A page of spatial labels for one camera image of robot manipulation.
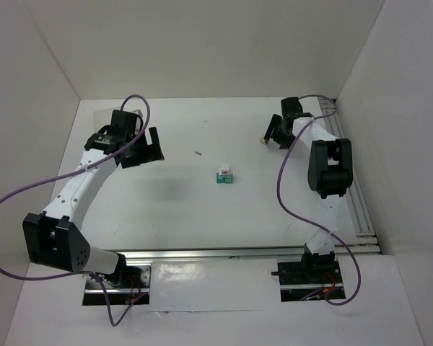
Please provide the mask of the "white perforated box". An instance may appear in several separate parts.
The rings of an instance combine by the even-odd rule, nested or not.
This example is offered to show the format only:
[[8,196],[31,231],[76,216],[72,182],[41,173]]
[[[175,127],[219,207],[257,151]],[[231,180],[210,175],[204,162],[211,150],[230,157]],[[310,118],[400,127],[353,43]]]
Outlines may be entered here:
[[[105,108],[105,109],[94,111],[93,112],[94,129],[99,130],[104,125],[109,125],[112,117],[112,112],[117,109],[118,109],[117,107],[111,107],[111,108]],[[144,120],[143,113],[141,112],[140,109],[129,110],[129,112],[132,112],[133,114],[136,114],[141,118],[141,120],[137,120],[136,123],[136,127],[139,128],[142,120]]]

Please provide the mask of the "white block red mark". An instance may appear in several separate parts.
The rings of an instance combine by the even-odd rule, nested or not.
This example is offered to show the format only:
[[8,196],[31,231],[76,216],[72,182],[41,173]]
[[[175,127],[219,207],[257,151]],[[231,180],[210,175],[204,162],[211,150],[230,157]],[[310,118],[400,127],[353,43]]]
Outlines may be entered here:
[[229,172],[232,172],[232,170],[231,170],[229,164],[222,164],[222,165],[219,167],[219,173],[220,173],[221,171],[229,171]]

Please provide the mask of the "light green G block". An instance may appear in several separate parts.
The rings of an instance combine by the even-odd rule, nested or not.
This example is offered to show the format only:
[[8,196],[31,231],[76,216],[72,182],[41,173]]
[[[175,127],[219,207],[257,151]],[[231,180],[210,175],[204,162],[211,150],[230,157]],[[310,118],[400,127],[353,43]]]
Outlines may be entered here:
[[233,182],[234,182],[234,175],[233,174],[231,174],[228,177],[225,177],[225,183],[226,184],[232,184]]

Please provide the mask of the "dark green H block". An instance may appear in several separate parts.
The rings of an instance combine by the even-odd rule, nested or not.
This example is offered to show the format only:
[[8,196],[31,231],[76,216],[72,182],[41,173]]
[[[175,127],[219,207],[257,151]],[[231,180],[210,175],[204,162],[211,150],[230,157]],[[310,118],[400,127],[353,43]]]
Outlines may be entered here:
[[216,173],[216,183],[217,184],[225,184],[226,183],[226,177],[222,177],[219,175],[219,173]]

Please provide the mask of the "plain white block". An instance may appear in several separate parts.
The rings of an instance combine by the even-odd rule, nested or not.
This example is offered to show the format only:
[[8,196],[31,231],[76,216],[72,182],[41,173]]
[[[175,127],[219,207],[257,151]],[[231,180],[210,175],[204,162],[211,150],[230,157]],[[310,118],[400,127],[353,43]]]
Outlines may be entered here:
[[233,173],[231,173],[229,171],[221,171],[219,173],[219,178],[220,179],[232,179],[233,178]]

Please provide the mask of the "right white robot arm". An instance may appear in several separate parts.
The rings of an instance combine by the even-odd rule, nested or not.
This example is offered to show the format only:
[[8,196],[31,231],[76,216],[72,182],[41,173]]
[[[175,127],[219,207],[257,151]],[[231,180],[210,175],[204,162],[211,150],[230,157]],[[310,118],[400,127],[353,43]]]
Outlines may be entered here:
[[301,258],[302,271],[312,279],[331,271],[335,262],[335,229],[338,206],[353,182],[352,145],[348,138],[339,138],[320,124],[336,112],[332,99],[332,112],[318,117],[305,112],[299,97],[281,101],[281,114],[273,115],[261,141],[279,144],[287,153],[302,142],[310,150],[307,184],[320,202],[318,219],[295,218],[315,227],[315,232],[304,245]]

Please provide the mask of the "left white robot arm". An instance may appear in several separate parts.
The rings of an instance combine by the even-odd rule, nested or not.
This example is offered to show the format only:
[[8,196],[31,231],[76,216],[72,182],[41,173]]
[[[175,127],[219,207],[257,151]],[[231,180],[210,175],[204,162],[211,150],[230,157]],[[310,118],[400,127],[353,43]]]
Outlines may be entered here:
[[140,270],[129,267],[124,255],[89,244],[82,234],[84,218],[106,179],[118,168],[137,167],[164,159],[157,129],[144,133],[140,111],[113,110],[111,121],[84,145],[78,169],[56,198],[23,223],[32,263],[75,274],[94,272],[119,286]]

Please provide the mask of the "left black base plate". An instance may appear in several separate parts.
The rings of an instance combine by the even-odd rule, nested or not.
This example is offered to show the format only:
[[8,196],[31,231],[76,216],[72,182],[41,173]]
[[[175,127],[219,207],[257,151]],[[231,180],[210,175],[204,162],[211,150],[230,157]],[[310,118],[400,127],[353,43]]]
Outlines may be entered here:
[[[133,267],[135,270],[129,270],[119,283],[113,283],[104,275],[98,275],[112,306],[127,306],[131,303],[149,305],[152,264],[143,262]],[[85,281],[82,305],[106,305],[102,286],[94,278],[88,277]]]

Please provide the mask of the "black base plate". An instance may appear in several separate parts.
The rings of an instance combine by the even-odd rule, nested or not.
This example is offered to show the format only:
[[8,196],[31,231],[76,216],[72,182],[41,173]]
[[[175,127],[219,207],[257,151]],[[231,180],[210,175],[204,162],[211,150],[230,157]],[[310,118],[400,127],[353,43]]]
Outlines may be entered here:
[[[131,303],[149,305],[152,264],[143,262],[133,267],[135,270],[129,270],[119,283],[113,283],[104,275],[98,275],[112,306],[127,306]],[[88,277],[85,281],[82,305],[106,305],[102,286],[94,278]]]
[[278,262],[271,272],[280,286],[281,302],[321,301],[328,294],[330,300],[346,298],[340,266],[334,262],[331,269],[308,277],[300,262]]

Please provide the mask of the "right side aluminium rail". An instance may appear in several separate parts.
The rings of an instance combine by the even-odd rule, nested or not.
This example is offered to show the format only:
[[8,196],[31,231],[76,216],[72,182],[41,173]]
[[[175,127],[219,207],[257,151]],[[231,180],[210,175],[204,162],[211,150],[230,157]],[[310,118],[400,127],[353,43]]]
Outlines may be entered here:
[[377,235],[370,219],[367,204],[354,168],[354,145],[351,139],[344,134],[344,130],[338,119],[338,112],[323,119],[325,129],[337,138],[345,138],[349,142],[351,151],[352,184],[347,189],[345,201],[342,202],[339,211],[340,226],[338,230],[346,233],[349,246],[354,248],[357,254],[382,254]]

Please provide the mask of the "aluminium rail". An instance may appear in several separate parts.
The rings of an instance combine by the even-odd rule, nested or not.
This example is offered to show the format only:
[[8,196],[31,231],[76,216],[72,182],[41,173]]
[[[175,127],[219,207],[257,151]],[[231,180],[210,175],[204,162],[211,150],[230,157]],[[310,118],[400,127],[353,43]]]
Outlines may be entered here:
[[[381,253],[378,244],[365,242],[358,245],[349,245],[351,252],[358,254]],[[163,261],[191,261],[191,260],[230,260],[230,259],[261,259],[261,258],[287,258],[301,257],[304,247],[248,247],[248,248],[221,248],[221,249],[160,249],[160,250],[133,250],[109,251],[117,252],[126,257],[130,263]]]
[[338,112],[323,119],[325,129],[337,138],[345,138],[349,142],[351,151],[352,184],[347,189],[345,201],[342,202],[339,211],[340,226],[338,230],[346,233],[349,246],[354,248],[357,254],[382,254],[377,235],[370,219],[367,204],[354,168],[354,145],[351,139],[344,134],[344,130],[338,119]]

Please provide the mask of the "front aluminium rail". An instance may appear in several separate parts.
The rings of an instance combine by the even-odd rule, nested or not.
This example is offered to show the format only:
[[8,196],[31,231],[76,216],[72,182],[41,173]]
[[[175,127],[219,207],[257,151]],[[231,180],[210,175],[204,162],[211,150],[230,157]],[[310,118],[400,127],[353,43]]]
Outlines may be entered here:
[[[365,242],[358,245],[349,245],[351,252],[358,254],[381,253],[378,244]],[[191,260],[230,260],[230,259],[261,259],[261,258],[287,258],[301,257],[304,247],[248,247],[248,248],[221,248],[221,249],[160,249],[160,250],[133,250],[109,251],[117,252],[126,257],[130,263],[163,261],[191,261]]]

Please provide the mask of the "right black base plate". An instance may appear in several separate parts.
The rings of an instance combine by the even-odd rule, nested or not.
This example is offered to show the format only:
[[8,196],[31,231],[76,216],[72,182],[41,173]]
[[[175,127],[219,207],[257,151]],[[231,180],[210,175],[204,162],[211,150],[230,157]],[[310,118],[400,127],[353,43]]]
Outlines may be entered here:
[[280,286],[281,302],[321,301],[328,294],[330,300],[346,298],[340,266],[334,262],[331,269],[308,277],[300,262],[278,262],[271,272]]

